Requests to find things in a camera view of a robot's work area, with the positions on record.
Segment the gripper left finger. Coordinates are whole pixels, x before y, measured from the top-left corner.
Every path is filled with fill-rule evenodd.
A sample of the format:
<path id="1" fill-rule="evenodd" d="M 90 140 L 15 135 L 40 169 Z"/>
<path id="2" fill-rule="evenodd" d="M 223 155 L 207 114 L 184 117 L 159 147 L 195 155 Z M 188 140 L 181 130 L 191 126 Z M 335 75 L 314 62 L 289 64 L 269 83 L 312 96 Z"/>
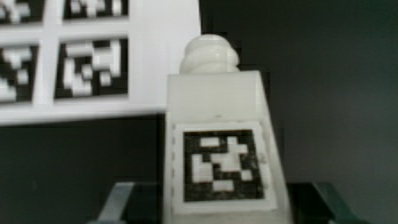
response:
<path id="1" fill-rule="evenodd" d="M 86 224 L 159 224 L 157 183 L 117 182 L 97 218 Z"/>

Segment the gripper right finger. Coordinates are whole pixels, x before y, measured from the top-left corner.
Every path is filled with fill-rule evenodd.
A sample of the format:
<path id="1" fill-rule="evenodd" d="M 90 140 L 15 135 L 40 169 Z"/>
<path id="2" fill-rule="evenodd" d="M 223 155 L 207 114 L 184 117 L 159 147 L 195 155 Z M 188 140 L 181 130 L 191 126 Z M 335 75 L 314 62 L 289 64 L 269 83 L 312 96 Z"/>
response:
<path id="1" fill-rule="evenodd" d="M 353 214 L 330 183 L 287 184 L 294 224 L 371 224 Z"/>

